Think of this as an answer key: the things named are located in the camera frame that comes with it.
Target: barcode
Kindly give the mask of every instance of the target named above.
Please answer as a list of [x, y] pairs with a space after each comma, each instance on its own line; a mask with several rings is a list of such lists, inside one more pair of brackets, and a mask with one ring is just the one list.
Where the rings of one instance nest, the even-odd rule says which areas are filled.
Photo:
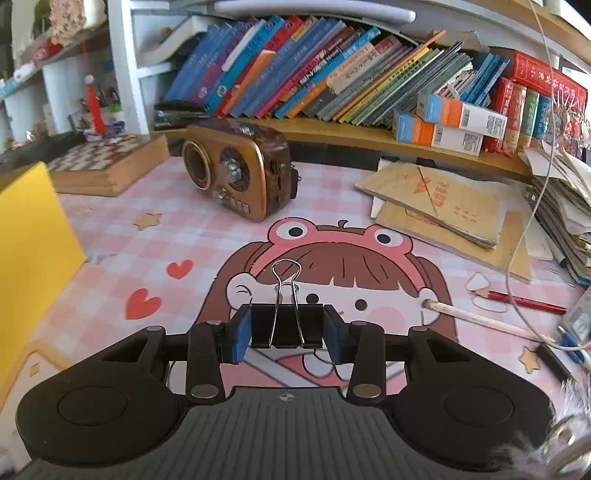
[[441, 143], [441, 137], [443, 136], [443, 128], [437, 127], [437, 131], [435, 132], [435, 144], [439, 145]]
[[468, 126], [468, 122], [470, 121], [470, 110], [467, 108], [464, 110], [464, 116], [462, 117], [462, 126], [466, 128]]
[[474, 134], [464, 134], [464, 152], [478, 152], [478, 143], [480, 140], [480, 135]]

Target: wooden stick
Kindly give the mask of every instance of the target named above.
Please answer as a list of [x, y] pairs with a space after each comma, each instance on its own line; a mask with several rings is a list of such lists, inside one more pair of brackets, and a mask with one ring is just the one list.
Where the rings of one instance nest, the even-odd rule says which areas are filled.
[[[509, 325], [505, 322], [499, 322], [498, 320], [483, 317], [482, 315], [478, 315], [477, 313], [467, 312], [465, 310], [459, 309], [457, 307], [452, 307], [451, 305], [447, 305], [439, 301], [425, 300], [423, 302], [423, 307], [434, 310], [435, 312], [451, 315], [452, 317], [455, 317], [460, 320], [465, 320], [466, 322], [476, 323], [477, 325], [492, 328], [493, 330], [509, 333], [510, 335], [515, 335], [517, 337], [525, 338], [527, 340], [533, 340], [534, 342], [540, 342], [540, 339], [537, 337], [537, 335], [534, 332], [531, 332], [530, 330], [525, 330], [524, 328]], [[546, 335], [542, 335], [542, 337], [547, 342], [556, 343], [556, 340], [554, 340], [553, 338], [550, 338]]]

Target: cable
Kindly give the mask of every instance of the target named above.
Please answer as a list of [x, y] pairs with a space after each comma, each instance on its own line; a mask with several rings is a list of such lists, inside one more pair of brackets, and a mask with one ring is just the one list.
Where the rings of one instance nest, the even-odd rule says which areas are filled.
[[544, 43], [546, 55], [548, 56], [548, 67], [550, 67], [550, 82], [551, 82], [550, 90], [551, 90], [551, 97], [552, 97], [552, 101], [550, 102], [550, 115], [552, 118], [552, 148], [550, 150], [550, 161], [548, 162], [548, 172], [546, 172], [544, 185], [540, 191], [540, 195], [538, 197], [538, 200], [536, 201], [536, 203], [534, 205], [534, 209], [531, 212], [530, 219], [526, 223], [525, 228], [523, 229], [523, 232], [521, 233], [519, 241], [517, 242], [517, 245], [515, 246], [513, 254], [511, 255], [511, 258], [509, 259], [509, 263], [508, 263], [507, 268], [505, 270], [505, 287], [507, 289], [507, 293], [509, 294], [509, 300], [510, 300], [511, 304], [513, 305], [513, 308], [517, 312], [517, 315], [521, 318], [521, 320], [523, 320], [523, 322], [528, 326], [528, 328], [532, 332], [534, 332], [536, 337], [539, 338], [540, 342], [545, 343], [549, 347], [554, 348], [556, 350], [562, 350], [563, 352], [578, 352], [579, 350], [585, 350], [587, 347], [590, 347], [591, 342], [588, 342], [583, 346], [568, 347], [568, 346], [559, 345], [557, 342], [547, 341], [544, 338], [544, 336], [540, 332], [538, 332], [538, 330], [530, 323], [530, 321], [525, 317], [525, 315], [523, 314], [523, 312], [521, 311], [519, 306], [515, 303], [515, 298], [513, 297], [513, 292], [511, 291], [511, 287], [509, 286], [509, 272], [511, 270], [511, 265], [513, 264], [513, 261], [515, 260], [515, 257], [517, 256], [517, 252], [519, 251], [519, 247], [521, 246], [521, 244], [523, 243], [523, 241], [525, 239], [525, 233], [527, 232], [527, 229], [530, 227], [531, 222], [535, 219], [535, 213], [538, 211], [538, 207], [540, 206], [540, 202], [542, 201], [542, 198], [544, 197], [546, 187], [548, 186], [548, 182], [550, 181], [550, 173], [552, 170], [552, 164], [554, 163], [554, 146], [556, 143], [556, 119], [554, 118], [554, 69], [552, 68], [552, 65], [551, 65], [552, 60], [550, 58], [550, 51], [548, 49], [548, 44], [546, 43], [546, 36], [544, 35], [544, 29], [542, 28], [542, 24], [540, 23], [540, 18], [538, 17], [538, 12], [535, 11], [535, 7], [534, 7], [534, 4], [532, 3], [532, 1], [528, 0], [528, 2], [530, 3], [531, 10], [535, 16], [535, 21], [537, 22], [538, 27], [540, 29], [540, 34], [542, 35], [542, 42]]

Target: yellow folder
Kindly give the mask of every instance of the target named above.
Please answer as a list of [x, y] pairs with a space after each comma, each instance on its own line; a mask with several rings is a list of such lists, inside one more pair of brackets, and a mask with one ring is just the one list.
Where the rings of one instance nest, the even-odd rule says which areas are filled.
[[85, 259], [44, 163], [0, 175], [0, 385]]

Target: checkered pattern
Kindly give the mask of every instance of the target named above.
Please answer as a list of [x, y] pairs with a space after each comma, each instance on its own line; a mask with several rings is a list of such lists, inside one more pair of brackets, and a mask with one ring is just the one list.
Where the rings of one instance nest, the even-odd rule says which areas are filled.
[[[163, 325], [167, 333], [185, 332], [223, 263], [245, 244], [266, 240], [275, 221], [289, 216], [317, 225], [336, 225], [341, 219], [348, 220], [347, 226], [371, 224], [371, 198], [353, 186], [367, 172], [312, 164], [298, 164], [297, 168], [302, 178], [297, 199], [262, 223], [243, 219], [205, 198], [190, 181], [180, 158], [165, 161], [116, 198], [60, 195], [89, 262], [55, 301], [35, 336], [79, 361], [148, 325]], [[161, 224], [139, 232], [133, 222], [143, 213], [162, 213]], [[501, 274], [418, 240], [413, 242], [413, 253], [442, 271], [455, 306], [522, 326], [511, 308], [503, 314], [477, 308], [465, 289], [468, 279], [480, 272], [490, 279], [493, 289], [505, 291]], [[167, 265], [184, 259], [194, 262], [190, 273], [181, 280], [169, 277]], [[581, 290], [569, 286], [553, 262], [534, 261], [532, 268], [531, 285], [511, 282], [515, 294], [566, 307], [580, 297]], [[148, 298], [162, 298], [162, 305], [147, 318], [126, 320], [127, 298], [139, 288], [148, 290]], [[543, 332], [552, 334], [557, 317], [534, 310], [526, 313]], [[536, 383], [554, 400], [559, 398], [558, 383], [543, 365], [541, 371], [528, 375], [517, 360], [524, 345], [535, 348], [533, 342], [461, 320], [456, 324], [464, 346]], [[274, 373], [260, 367], [245, 369], [244, 365], [227, 367], [225, 381], [230, 386], [249, 380], [257, 385], [291, 384], [282, 377], [281, 369]], [[388, 391], [403, 385], [399, 375]]]

